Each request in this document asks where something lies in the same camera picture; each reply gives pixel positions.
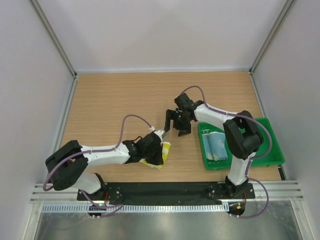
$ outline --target yellow cloth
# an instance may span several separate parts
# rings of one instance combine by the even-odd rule
[[[162,142],[162,160],[163,160],[163,164],[165,164],[165,162],[167,161],[170,148],[171,148],[170,142],[167,142],[167,141],[163,141]],[[145,159],[141,159],[140,163],[143,163],[144,165],[148,165],[148,166],[150,166],[152,168],[157,168],[157,169],[161,169],[163,167],[163,164],[162,165],[153,165],[153,164],[147,163],[147,161]]]

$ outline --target metal floor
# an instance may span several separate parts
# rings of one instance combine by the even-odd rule
[[[245,215],[264,202],[247,202]],[[253,219],[225,212],[117,214],[92,220],[83,213],[42,213],[35,240],[302,240],[290,201],[271,201]]]

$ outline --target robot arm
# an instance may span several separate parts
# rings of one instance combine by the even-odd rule
[[[248,111],[240,113],[224,111],[205,105],[201,100],[193,102],[186,93],[178,96],[174,102],[178,108],[175,111],[170,109],[166,111],[164,130],[166,132],[170,130],[171,120],[173,120],[173,128],[179,130],[178,136],[191,133],[192,120],[223,129],[233,155],[230,172],[225,178],[226,189],[232,197],[242,194],[248,183],[246,169],[249,159],[256,154],[264,139],[256,124],[231,115],[237,114],[252,118],[251,114]]]
[[[130,164],[145,159],[153,165],[162,165],[162,141],[165,131],[155,130],[136,140],[124,140],[111,146],[84,146],[77,140],[66,143],[46,161],[49,173],[70,155],[77,155],[66,161],[52,175],[56,191],[70,187],[84,190],[90,199],[99,199],[105,194],[105,183],[99,174],[84,172],[85,169],[107,164]]]

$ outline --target green tray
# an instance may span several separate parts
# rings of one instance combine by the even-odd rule
[[[256,120],[261,123],[265,128],[269,131],[271,138],[272,138],[272,149],[269,152],[269,154],[265,157],[258,158],[253,160],[252,166],[269,166],[269,165],[279,165],[283,164],[285,162],[284,156],[282,155],[282,152],[280,150],[279,144],[277,142],[276,136],[274,134],[274,131],[272,130],[272,127],[270,125],[270,122],[267,118],[256,118]],[[260,146],[259,151],[256,153],[257,156],[265,153],[269,147],[269,141],[268,137],[265,133],[265,131],[258,126],[259,130],[262,133],[264,142]],[[228,158],[223,161],[214,161],[209,160],[206,158],[205,154],[205,148],[204,148],[204,141],[202,134],[208,134],[211,132],[219,132],[224,133],[224,131],[216,126],[213,126],[211,124],[201,122],[198,124],[198,131],[199,131],[199,138],[201,142],[201,151],[202,151],[202,158],[204,161],[205,168],[208,170],[218,170],[218,169],[227,169],[231,167],[231,161],[232,161],[232,154],[228,148],[227,140],[225,140],[225,149],[226,153],[228,155]]]

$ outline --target wooden table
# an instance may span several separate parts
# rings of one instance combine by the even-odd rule
[[[246,71],[82,74],[62,144],[78,140],[87,146],[114,145],[127,114],[140,115],[156,129],[163,129],[166,110],[174,110],[174,98],[191,85],[202,87],[207,102],[214,107],[233,112],[248,110],[255,118],[262,116]],[[187,94],[194,101],[202,99],[197,89],[190,89]],[[106,182],[224,181],[228,169],[205,169],[197,124],[192,123],[189,135],[178,138],[178,131],[172,129],[165,136],[171,150],[161,170],[131,163],[109,164],[87,171],[99,173]],[[149,127],[143,121],[130,117],[125,123],[123,140],[148,133]],[[281,180],[275,165],[252,167],[249,174],[259,180]]]

